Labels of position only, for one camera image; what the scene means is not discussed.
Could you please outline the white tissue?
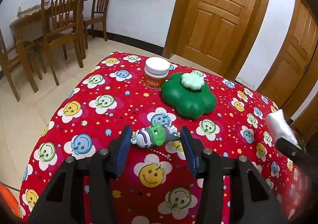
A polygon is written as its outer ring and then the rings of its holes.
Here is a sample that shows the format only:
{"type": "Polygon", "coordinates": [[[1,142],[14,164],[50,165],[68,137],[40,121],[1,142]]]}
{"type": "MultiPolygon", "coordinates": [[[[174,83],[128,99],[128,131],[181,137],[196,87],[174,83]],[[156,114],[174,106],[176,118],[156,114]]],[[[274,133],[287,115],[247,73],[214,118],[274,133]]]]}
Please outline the white tissue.
{"type": "Polygon", "coordinates": [[[285,121],[282,109],[268,114],[265,118],[265,122],[274,143],[276,143],[278,139],[284,138],[293,145],[298,146],[295,134],[285,121]]]}

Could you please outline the wooden dining chair far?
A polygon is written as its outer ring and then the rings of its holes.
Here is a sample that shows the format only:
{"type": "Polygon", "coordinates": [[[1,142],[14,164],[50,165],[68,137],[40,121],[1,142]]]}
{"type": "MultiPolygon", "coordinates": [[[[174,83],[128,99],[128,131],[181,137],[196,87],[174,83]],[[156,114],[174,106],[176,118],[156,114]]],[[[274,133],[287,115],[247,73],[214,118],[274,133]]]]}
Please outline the wooden dining chair far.
{"type": "Polygon", "coordinates": [[[88,27],[91,27],[92,37],[95,38],[94,26],[97,23],[102,23],[103,37],[107,41],[107,11],[110,0],[93,0],[91,17],[83,21],[85,35],[85,49],[88,49],[88,27]]]}

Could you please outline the wooden dining chair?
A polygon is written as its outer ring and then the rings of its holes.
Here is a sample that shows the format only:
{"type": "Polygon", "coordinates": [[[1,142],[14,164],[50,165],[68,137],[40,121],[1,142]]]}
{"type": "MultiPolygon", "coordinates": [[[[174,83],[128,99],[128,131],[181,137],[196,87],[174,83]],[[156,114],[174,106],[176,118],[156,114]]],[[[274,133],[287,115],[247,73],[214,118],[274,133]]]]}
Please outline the wooden dining chair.
{"type": "Polygon", "coordinates": [[[79,67],[83,68],[79,46],[80,0],[41,0],[40,15],[42,37],[35,40],[37,48],[44,50],[48,63],[58,86],[50,53],[58,47],[74,44],[79,67]]]}
{"type": "Polygon", "coordinates": [[[110,0],[93,0],[91,17],[83,21],[85,35],[85,49],[88,49],[88,27],[91,27],[92,37],[95,38],[94,26],[97,23],[102,23],[103,37],[107,41],[107,11],[110,0]]]}

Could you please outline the small wooden cabinet door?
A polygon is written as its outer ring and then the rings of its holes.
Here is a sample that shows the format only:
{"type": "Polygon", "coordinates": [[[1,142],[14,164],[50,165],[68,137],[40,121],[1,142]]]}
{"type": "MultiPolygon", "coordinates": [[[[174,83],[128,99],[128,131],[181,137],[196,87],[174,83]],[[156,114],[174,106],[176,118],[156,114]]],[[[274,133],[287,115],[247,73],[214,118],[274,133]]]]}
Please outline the small wooden cabinet door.
{"type": "Polygon", "coordinates": [[[318,101],[317,95],[300,116],[291,124],[300,146],[305,146],[317,134],[318,101]]]}

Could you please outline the wooden dining chair near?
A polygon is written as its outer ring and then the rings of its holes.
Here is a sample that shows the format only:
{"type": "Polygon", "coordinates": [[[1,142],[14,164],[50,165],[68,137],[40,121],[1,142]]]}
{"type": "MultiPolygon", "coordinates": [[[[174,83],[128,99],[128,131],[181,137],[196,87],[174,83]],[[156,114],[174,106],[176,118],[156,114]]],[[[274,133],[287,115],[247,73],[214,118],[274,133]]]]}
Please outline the wooden dining chair near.
{"type": "Polygon", "coordinates": [[[37,48],[44,50],[48,63],[58,86],[50,53],[58,47],[74,44],[79,67],[83,68],[79,46],[80,0],[41,0],[40,15],[42,37],[35,40],[37,48]]]}

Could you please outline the orange plastic stool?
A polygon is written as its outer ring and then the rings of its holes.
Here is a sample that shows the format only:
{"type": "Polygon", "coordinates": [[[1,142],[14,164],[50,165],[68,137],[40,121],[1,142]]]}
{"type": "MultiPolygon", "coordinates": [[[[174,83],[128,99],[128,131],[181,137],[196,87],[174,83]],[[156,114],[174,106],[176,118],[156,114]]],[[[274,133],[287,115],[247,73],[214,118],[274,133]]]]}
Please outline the orange plastic stool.
{"type": "Polygon", "coordinates": [[[18,215],[18,201],[15,196],[10,192],[10,190],[4,186],[3,184],[0,185],[0,193],[3,197],[4,201],[7,203],[9,208],[14,212],[16,216],[18,215]]]}

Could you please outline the green toy keychain figure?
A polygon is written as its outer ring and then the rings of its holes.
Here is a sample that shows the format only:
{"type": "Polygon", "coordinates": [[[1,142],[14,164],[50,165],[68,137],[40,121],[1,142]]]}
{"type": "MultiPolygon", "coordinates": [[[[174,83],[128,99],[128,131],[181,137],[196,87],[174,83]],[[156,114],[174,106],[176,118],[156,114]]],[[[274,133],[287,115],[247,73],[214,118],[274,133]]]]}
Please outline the green toy keychain figure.
{"type": "Polygon", "coordinates": [[[161,146],[165,142],[180,140],[177,133],[178,130],[174,125],[170,127],[166,124],[154,123],[146,128],[138,129],[132,135],[130,142],[143,149],[152,146],[161,146]]]}

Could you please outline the wooden door right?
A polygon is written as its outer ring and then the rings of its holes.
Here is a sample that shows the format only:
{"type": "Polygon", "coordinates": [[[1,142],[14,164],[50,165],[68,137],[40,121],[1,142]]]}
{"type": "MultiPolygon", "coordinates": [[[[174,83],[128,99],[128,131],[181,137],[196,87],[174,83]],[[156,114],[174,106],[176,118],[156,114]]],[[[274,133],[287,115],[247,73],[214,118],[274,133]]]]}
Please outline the wooden door right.
{"type": "Polygon", "coordinates": [[[317,15],[308,0],[295,0],[286,37],[257,91],[289,120],[317,82],[317,15]]]}

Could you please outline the white-lidded orange jar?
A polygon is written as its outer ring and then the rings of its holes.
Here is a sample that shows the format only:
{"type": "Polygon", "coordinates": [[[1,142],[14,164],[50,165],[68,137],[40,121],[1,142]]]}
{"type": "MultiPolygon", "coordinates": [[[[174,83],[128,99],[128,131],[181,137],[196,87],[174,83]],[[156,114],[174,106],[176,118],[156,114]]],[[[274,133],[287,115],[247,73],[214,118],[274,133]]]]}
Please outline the white-lidded orange jar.
{"type": "Polygon", "coordinates": [[[161,57],[149,57],[144,66],[144,84],[152,89],[160,89],[169,73],[170,62],[161,57]]]}

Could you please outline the wooden door centre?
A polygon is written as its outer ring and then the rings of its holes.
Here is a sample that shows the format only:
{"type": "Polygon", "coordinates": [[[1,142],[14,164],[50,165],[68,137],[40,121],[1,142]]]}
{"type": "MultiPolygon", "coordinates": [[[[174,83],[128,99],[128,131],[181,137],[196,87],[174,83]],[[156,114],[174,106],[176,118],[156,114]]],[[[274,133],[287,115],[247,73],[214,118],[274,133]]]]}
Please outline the wooden door centre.
{"type": "Polygon", "coordinates": [[[234,80],[269,0],[176,0],[163,56],[181,56],[234,80]]]}

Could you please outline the wooden chair left edge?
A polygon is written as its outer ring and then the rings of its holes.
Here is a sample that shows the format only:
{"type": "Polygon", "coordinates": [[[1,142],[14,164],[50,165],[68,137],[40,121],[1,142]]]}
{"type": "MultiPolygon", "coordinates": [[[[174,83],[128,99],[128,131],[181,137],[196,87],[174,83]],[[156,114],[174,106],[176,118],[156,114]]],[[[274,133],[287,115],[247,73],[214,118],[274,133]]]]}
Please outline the wooden chair left edge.
{"type": "MultiPolygon", "coordinates": [[[[26,51],[26,59],[27,62],[31,68],[31,72],[37,72],[38,76],[41,77],[41,73],[39,71],[39,67],[35,61],[35,44],[30,41],[23,41],[22,42],[23,48],[25,48],[26,51]]],[[[9,54],[16,50],[17,46],[13,44],[9,48],[6,48],[3,35],[1,33],[1,68],[3,70],[3,73],[5,77],[7,78],[7,81],[10,85],[10,88],[16,98],[16,100],[20,101],[20,96],[18,95],[17,89],[15,87],[14,81],[11,77],[11,70],[14,68],[19,62],[20,58],[19,55],[15,55],[13,58],[9,58],[9,54]]]]}

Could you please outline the wooden dining table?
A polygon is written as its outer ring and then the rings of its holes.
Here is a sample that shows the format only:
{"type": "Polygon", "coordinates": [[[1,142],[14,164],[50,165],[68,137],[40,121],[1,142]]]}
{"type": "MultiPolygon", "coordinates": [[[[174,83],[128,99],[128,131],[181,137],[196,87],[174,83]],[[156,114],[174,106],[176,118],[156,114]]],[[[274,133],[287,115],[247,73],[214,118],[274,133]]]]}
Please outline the wooden dining table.
{"type": "MultiPolygon", "coordinates": [[[[83,31],[83,7],[84,2],[87,0],[80,0],[79,5],[79,13],[78,13],[78,48],[79,48],[79,54],[81,55],[81,59],[86,58],[86,52],[85,52],[85,44],[84,44],[84,31],[83,31]]],[[[26,78],[33,90],[34,93],[36,93],[39,89],[35,82],[35,79],[33,77],[32,70],[30,68],[30,65],[28,63],[27,55],[25,48],[21,44],[23,41],[23,37],[27,38],[37,38],[42,35],[42,30],[40,29],[40,10],[34,11],[33,13],[29,15],[25,15],[15,21],[13,21],[10,24],[10,28],[13,31],[14,35],[14,41],[16,43],[17,53],[19,55],[21,64],[23,66],[24,73],[26,75],[26,78]]]]}

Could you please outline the green clover-shaped container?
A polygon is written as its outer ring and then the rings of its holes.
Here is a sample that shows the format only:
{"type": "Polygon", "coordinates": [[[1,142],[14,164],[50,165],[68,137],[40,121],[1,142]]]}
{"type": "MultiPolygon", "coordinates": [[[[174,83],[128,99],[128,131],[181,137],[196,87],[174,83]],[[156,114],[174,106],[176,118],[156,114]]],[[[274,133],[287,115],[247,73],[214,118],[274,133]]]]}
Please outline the green clover-shaped container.
{"type": "Polygon", "coordinates": [[[216,108],[216,97],[195,73],[174,73],[161,87],[162,100],[184,118],[197,119],[216,108]]]}

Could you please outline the red smiley flower tablecloth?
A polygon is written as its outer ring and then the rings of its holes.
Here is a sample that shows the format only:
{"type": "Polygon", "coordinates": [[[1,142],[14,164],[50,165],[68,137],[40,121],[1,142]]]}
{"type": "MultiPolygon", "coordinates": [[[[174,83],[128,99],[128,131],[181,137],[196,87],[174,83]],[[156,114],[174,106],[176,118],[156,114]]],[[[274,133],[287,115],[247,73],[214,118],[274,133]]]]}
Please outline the red smiley flower tablecloth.
{"type": "Polygon", "coordinates": [[[197,71],[200,90],[180,84],[193,68],[171,64],[167,85],[144,84],[147,58],[113,52],[95,66],[53,114],[23,175],[18,216],[28,221],[53,175],[68,158],[88,159],[129,125],[137,139],[124,172],[111,180],[119,223],[195,223],[203,181],[190,173],[180,129],[187,126],[218,155],[246,156],[272,190],[288,218],[295,215],[307,179],[275,148],[266,116],[274,101],[222,77],[197,71]]]}

